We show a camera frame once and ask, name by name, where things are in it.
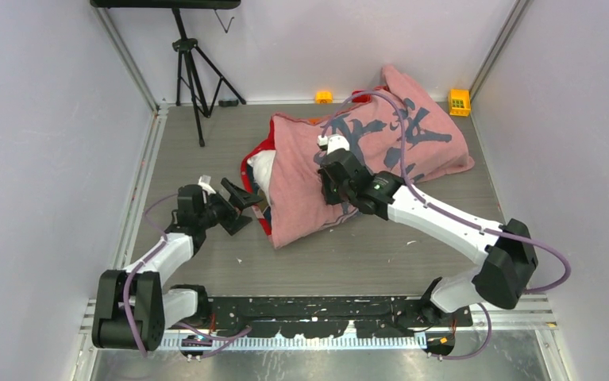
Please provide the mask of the white pillow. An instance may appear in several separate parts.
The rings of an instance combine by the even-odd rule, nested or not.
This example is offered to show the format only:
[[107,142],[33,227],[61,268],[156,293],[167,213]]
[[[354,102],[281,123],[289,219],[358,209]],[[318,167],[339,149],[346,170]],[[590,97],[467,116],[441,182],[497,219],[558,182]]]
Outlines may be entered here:
[[275,150],[264,150],[250,156],[247,164],[252,168],[252,176],[258,187],[267,194],[272,177]]

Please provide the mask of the pink printed pillowcase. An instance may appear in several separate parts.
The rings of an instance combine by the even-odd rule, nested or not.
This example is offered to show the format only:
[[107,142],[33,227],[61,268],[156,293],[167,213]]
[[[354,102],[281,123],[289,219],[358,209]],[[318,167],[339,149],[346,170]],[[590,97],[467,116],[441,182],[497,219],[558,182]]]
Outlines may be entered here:
[[[408,74],[392,65],[382,69],[384,85],[370,102],[355,104],[332,118],[327,134],[347,138],[350,150],[372,172],[401,173],[405,160],[410,180],[429,181],[471,169],[475,162],[466,140],[452,118]],[[395,111],[395,102],[400,108]],[[339,225],[357,213],[344,202],[328,205],[318,174],[323,157],[317,139],[329,117],[296,118],[273,114],[269,133],[241,163],[241,179],[247,191],[263,194],[266,204],[255,211],[274,248]],[[269,191],[254,182],[250,156],[275,150]]]

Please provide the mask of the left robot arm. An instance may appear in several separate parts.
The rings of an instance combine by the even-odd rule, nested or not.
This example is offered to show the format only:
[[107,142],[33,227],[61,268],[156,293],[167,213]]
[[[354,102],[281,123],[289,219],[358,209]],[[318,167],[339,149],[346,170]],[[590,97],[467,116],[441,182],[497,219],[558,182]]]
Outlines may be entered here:
[[200,329],[210,321],[205,287],[178,285],[166,291],[164,284],[198,254],[207,230],[220,226],[229,235],[238,233],[252,220],[244,210],[263,200],[228,179],[221,185],[223,192],[215,190],[203,175],[180,187],[157,243],[130,265],[101,274],[91,326],[94,346],[146,354],[160,346],[167,329],[183,323]]

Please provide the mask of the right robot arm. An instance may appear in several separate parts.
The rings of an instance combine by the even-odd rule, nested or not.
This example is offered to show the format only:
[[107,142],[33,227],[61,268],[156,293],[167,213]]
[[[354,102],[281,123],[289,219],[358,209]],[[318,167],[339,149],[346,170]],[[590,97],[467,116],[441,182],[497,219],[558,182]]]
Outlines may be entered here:
[[475,267],[434,279],[416,303],[419,319],[442,325],[460,308],[488,302],[512,310],[537,268],[529,230],[512,219],[502,225],[477,218],[423,193],[399,176],[371,173],[343,148],[323,156],[318,170],[326,203],[349,203],[361,213],[417,229],[465,255]]

